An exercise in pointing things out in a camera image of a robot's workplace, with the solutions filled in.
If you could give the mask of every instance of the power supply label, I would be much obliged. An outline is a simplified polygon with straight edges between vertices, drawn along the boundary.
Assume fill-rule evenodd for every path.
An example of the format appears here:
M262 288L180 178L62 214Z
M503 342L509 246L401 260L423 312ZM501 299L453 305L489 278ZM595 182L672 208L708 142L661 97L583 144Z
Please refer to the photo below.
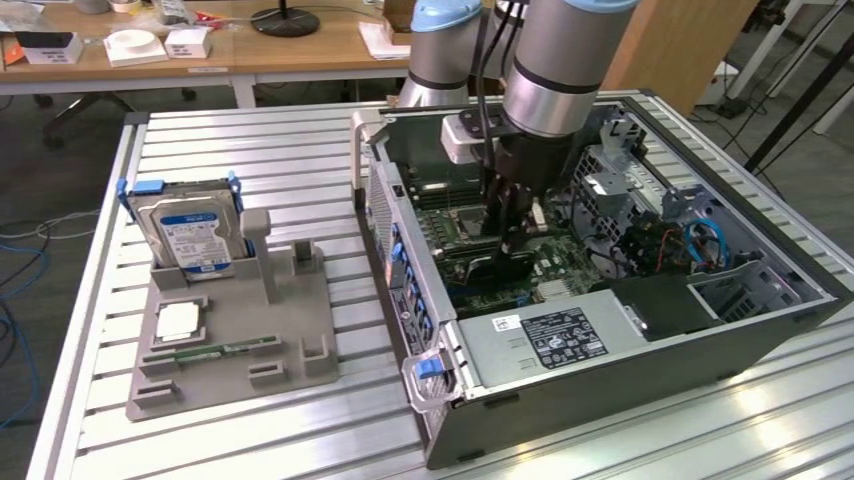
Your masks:
M521 320L521 328L549 370L608 353L580 308Z

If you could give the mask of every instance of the gray carpet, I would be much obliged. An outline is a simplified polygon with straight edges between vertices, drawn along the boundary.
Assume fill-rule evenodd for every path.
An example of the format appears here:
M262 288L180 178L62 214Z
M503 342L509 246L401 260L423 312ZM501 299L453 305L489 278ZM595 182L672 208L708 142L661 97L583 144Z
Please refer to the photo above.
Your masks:
M760 38L760 34L756 33L739 38L730 54L734 62L746 63ZM772 61L791 51L794 46L787 40L780 40L758 78L767 73ZM739 144L747 151L752 151L762 142L790 107L792 97L803 90L824 63L824 59L812 55L783 96L766 103L767 114L755 116L739 136ZM839 74L787 138L791 138L812 120L852 80L851 72ZM311 86L300 83L274 87L258 88L258 106L335 102L339 101L341 92L341 82L316 82ZM177 89L129 92L121 96L138 110L150 112L234 107L230 89L206 87L196 91L194 102L184 102ZM391 80L361 82L363 100L381 99L392 92ZM754 96L759 98L762 93L760 87L755 90ZM50 152L41 146L40 132L29 126L46 122L60 107L70 103L74 96L54 95L53 98L56 106L42 110L36 107L28 96L20 96L12 106L0 112L0 224L54 218L69 212L97 208L101 202L122 115L112 105L98 104L64 129L65 149ZM697 109L697 114L707 119L715 117L705 109ZM735 131L743 120L744 116L732 121L722 120L722 124L730 131ZM718 144L728 140L716 124L697 123L697 127ZM854 253L854 136L850 132L854 132L851 111L846 112L827 136L811 133L804 135L767 173L795 209L830 238ZM735 146L727 151L739 160L744 159ZM93 218L74 220L62 224L54 233L84 231L92 225ZM24 229L32 226L21 225L14 228ZM40 240L30 239L12 244L37 248ZM44 277L22 295L8 302L29 338L41 376L41 398L37 407L22 417L32 420L32 423L25 421L22 425L0 431L2 479L22 478L25 474L37 433L37 419L41 416L45 394L58 360L88 247L88 238L52 242L52 262ZM0 251L0 278L4 278L25 260L24 254ZM26 365L18 348L9 363L0 369L1 419L26 402L28 382Z

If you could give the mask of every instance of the table leg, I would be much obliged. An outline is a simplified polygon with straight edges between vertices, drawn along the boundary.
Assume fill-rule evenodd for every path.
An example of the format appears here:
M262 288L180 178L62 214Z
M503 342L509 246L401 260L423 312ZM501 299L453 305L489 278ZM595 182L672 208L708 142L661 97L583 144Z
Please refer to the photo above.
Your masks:
M806 59L807 55L812 51L812 48L815 48L818 41L820 40L822 36L824 35L824 32L827 31L827 25L834 21L836 17L836 12L844 8L846 3L847 2L838 2L836 5L827 11L827 14L824 15L824 17L815 24L815 27L812 27L812 30L810 30L810 33L803 39L803 43L800 44L798 51L791 56L788 63L786 63L786 67L783 68L779 75L774 79L774 83L771 83L771 86L774 88L768 89L768 92L767 92L768 97L776 98L776 95L779 95L780 90L783 89L783 87L786 87L786 83L788 83L788 79L791 78L795 71L800 67L800 64L803 63L803 60Z
M848 92L844 94L844 97L839 99L830 110L827 110L822 119L815 123L812 131L816 134L823 135L827 132L827 129L839 118L839 115L842 115L842 112L844 112L844 110L851 106L851 103L854 103L854 87L848 88Z
M802 6L803 6L803 0L794 0L788 2L788 6L783 11L786 19L783 20L783 23L780 25L774 25L768 30L768 33L764 35L764 39L762 40L762 43L759 44L756 51L750 57L750 60L747 61L747 65L744 65L744 68L742 68L742 71L739 72L738 77L735 77L735 81L732 82L732 85L730 85L730 88L726 94L727 98L738 98L738 96L742 94L742 90L747 86L747 82L750 81L752 74L756 73L756 70L759 69L759 65L762 65L762 61L764 60L764 57L768 55L768 52L771 51L771 47L774 47L774 44L776 43L779 36L783 34L783 31L788 26L788 22L791 22L792 17L798 14L798 10L800 10Z
M254 108L254 75L233 75L230 77L230 87L234 90L237 108Z

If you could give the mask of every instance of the white label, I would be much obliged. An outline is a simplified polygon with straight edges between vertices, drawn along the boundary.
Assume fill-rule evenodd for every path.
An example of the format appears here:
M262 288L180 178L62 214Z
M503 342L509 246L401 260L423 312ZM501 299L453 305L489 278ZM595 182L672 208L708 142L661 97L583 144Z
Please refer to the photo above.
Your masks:
M193 67L188 68L186 71L189 73L225 73L228 67Z
M214 213L162 217L160 226L177 265L193 272L213 272L230 263L228 244L216 236L218 218Z
M495 331L503 332L504 330L512 330L521 326L521 319L519 315L507 315L505 317L496 317L492 319L492 325L495 325Z

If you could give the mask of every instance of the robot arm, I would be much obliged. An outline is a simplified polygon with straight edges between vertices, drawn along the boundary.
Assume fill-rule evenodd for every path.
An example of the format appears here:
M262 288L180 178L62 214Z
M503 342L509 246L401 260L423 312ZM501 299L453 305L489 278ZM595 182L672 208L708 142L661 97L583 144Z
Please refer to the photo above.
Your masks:
M461 112L455 124L465 130L465 148L479 143L472 151L483 164L483 233L501 239L496 261L508 258L540 227L539 199L571 163L572 134L584 125L636 2L499 2L492 12L481 11L480 0L419 0L415 6L400 106L467 103L467 79L480 73L485 45L495 43L493 51L501 53L508 43L511 53L515 49L508 72L500 72L500 54L487 59L483 70L483 76L503 73L507 78L501 108L492 109L484 121L481 104L479 110ZM513 16L515 3L529 3L523 15ZM520 23L517 42L513 29L500 28L509 21Z

